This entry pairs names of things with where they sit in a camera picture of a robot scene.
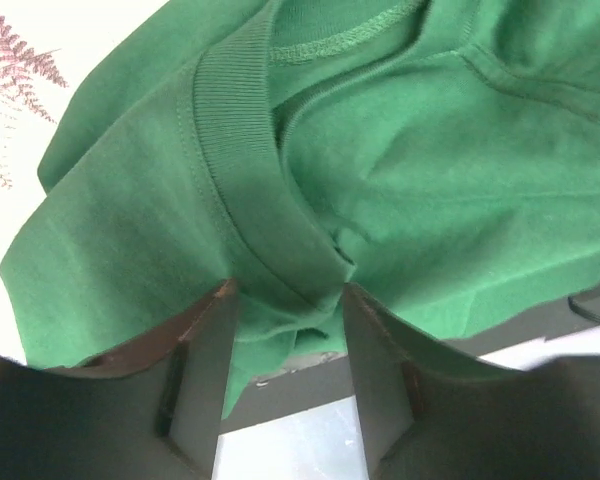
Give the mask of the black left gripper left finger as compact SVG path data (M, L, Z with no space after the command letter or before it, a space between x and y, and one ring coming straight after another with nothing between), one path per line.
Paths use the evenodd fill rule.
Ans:
M238 323L233 281L73 368L0 357L0 479L208 479Z

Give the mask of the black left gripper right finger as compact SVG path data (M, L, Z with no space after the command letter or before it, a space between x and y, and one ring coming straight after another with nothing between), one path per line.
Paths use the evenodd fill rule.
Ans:
M600 356L504 368L450 347L356 284L343 323L373 479L600 479Z

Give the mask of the green t shirt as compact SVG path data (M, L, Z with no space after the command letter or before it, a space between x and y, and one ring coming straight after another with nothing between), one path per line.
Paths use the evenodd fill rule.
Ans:
M600 281L600 1L170 1L71 99L0 265L30 366L241 290L227 404L345 348L360 284L441 339Z

